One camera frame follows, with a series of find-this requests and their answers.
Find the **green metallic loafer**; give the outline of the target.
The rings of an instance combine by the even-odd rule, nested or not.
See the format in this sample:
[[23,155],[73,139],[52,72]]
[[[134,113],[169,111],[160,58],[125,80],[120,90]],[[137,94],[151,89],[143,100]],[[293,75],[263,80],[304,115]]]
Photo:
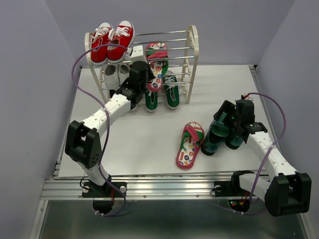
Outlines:
[[230,128],[229,135],[226,138],[225,144],[230,149],[236,150],[238,149],[241,144],[244,142],[242,136],[245,135],[245,129],[241,126],[232,126]]
[[230,134],[230,128],[223,123],[226,116],[227,113],[223,112],[219,119],[214,119],[210,124],[209,130],[201,146],[203,154],[212,156]]

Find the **aluminium mounting rail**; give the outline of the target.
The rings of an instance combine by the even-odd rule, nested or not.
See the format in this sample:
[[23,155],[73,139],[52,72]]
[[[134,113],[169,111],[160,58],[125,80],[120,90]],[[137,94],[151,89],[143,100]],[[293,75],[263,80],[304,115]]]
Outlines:
[[[112,183],[126,183],[128,201],[139,200],[207,200],[230,182],[231,174],[170,175],[152,177],[113,177]],[[46,180],[42,200],[88,200],[83,197],[79,179]]]

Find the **right red canvas sneaker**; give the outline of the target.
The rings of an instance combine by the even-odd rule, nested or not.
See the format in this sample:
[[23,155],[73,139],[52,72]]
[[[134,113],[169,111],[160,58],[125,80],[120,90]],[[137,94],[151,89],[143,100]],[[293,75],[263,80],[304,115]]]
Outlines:
[[131,46],[134,38],[134,26],[128,20],[123,20],[115,29],[112,28],[108,34],[110,46],[107,47],[106,54],[109,62],[117,64],[123,61],[127,49]]

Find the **white sneaker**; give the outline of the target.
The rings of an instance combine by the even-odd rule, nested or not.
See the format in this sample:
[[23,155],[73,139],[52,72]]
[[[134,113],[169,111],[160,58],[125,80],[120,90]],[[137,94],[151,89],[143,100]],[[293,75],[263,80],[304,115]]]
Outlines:
[[129,75],[130,64],[126,63],[126,61],[131,61],[129,53],[125,54],[123,60],[118,65],[118,74],[121,77],[127,77]]
[[104,68],[104,84],[109,90],[117,90],[120,87],[118,66],[106,65]]

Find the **right white sneaker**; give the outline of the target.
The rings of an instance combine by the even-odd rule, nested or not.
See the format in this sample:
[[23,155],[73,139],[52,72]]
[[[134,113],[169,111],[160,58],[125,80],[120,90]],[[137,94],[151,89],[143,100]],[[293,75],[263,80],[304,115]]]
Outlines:
[[126,63],[126,61],[131,61],[129,53],[125,54],[123,60],[118,65],[118,74],[121,77],[127,77],[129,75],[130,64]]

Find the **green canvas sneaker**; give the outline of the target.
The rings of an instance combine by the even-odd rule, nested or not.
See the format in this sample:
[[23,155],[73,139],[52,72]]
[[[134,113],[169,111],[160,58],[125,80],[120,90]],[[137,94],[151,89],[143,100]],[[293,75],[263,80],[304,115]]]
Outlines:
[[154,112],[158,108],[158,92],[145,92],[145,105],[149,112]]
[[172,71],[167,71],[163,77],[163,83],[168,107],[176,109],[179,106],[179,90],[176,76]]

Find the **pink kids sandal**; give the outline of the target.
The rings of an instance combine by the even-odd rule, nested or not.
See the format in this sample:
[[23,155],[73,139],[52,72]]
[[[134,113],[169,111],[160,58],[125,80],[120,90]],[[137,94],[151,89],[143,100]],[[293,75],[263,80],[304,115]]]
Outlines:
[[162,88],[162,78],[168,69],[168,52],[166,49],[167,44],[164,42],[149,43],[146,47],[146,58],[155,77],[147,85],[147,89],[151,92],[158,92]]
[[176,165],[184,170],[192,168],[203,141],[204,130],[201,125],[194,121],[187,123],[181,135]]

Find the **cream shoe shelf with rods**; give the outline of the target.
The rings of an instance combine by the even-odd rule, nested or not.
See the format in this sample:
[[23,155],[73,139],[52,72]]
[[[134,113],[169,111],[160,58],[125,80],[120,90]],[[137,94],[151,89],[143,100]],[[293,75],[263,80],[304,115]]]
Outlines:
[[[145,52],[149,43],[164,42],[167,44],[167,71],[172,71],[176,76],[176,84],[178,84],[179,90],[179,104],[189,104],[199,57],[199,41],[196,26],[190,25],[187,30],[181,31],[141,33],[136,34],[136,37],[137,40],[133,42],[133,46],[142,45]],[[158,91],[158,106],[160,104],[167,104],[164,83]],[[139,105],[145,105],[145,99]]]

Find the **left white sneaker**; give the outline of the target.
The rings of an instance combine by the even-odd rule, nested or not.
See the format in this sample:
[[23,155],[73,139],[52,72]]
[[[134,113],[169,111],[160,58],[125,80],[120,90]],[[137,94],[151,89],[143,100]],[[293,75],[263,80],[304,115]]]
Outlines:
[[109,90],[117,90],[120,87],[118,66],[106,65],[104,68],[104,84]]

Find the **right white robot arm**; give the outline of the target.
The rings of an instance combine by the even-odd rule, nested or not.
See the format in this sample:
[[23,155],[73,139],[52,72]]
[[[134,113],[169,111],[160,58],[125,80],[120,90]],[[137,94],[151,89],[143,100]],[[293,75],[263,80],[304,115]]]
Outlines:
[[274,217],[308,212],[312,187],[310,176],[298,172],[282,156],[266,127],[255,121],[251,100],[240,99],[234,104],[224,101],[214,114],[214,119],[222,119],[224,125],[253,150],[269,180],[260,178],[250,170],[236,171],[229,181],[214,183],[212,196],[235,198],[247,192],[263,201]]

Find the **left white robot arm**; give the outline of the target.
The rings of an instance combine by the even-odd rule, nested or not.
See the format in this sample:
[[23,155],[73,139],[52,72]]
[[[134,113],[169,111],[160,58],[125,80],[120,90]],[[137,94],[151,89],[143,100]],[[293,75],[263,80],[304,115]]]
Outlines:
[[90,185],[85,186],[88,192],[106,196],[114,189],[111,176],[101,164],[105,150],[105,146],[101,144],[101,136],[108,134],[110,126],[118,118],[137,106],[146,91],[146,84],[153,78],[148,63],[134,62],[128,78],[105,105],[83,121],[74,120],[69,124],[65,153],[88,176]]

